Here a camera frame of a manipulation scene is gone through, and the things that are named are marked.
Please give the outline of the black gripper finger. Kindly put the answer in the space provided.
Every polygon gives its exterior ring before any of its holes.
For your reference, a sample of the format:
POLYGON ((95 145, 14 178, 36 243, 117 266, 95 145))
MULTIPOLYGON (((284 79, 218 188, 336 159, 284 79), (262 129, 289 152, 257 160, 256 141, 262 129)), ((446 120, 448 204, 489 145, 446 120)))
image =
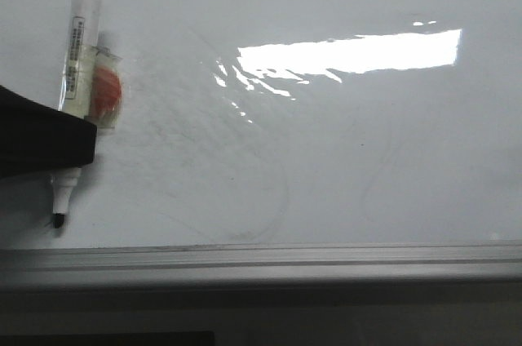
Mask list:
POLYGON ((97 126, 1 88, 1 177, 91 164, 97 126))

